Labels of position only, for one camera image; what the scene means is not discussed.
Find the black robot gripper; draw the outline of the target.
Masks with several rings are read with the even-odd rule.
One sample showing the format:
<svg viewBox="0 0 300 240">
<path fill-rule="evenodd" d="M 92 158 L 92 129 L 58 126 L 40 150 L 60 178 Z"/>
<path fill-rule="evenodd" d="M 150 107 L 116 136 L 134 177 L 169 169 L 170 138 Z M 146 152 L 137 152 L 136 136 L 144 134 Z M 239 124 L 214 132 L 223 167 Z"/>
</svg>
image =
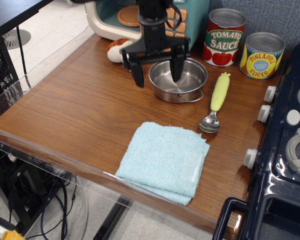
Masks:
<svg viewBox="0 0 300 240">
<path fill-rule="evenodd" d="M 177 82 L 183 72 L 184 60 L 190 55 L 190 39 L 166 35 L 166 14 L 155 18 L 146 18 L 139 14 L 137 19 L 141 38 L 120 50 L 123 66 L 131 71 L 135 84 L 143 88 L 142 65 L 169 60 L 172 80 Z"/>
</svg>

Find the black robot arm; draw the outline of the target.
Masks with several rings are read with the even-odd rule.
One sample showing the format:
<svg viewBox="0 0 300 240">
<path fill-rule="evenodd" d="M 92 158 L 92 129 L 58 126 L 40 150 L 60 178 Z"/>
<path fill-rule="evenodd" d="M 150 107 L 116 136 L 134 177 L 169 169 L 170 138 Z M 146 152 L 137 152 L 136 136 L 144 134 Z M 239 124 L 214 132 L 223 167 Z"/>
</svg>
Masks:
<svg viewBox="0 0 300 240">
<path fill-rule="evenodd" d="M 166 35 L 168 25 L 167 9 L 180 10 L 172 0 L 138 0 L 137 19 L 140 23 L 141 38 L 119 52 L 123 67 L 130 70 L 138 87 L 144 87 L 142 65 L 169 61 L 172 80 L 180 80 L 184 61 L 190 56 L 188 37 Z"/>
</svg>

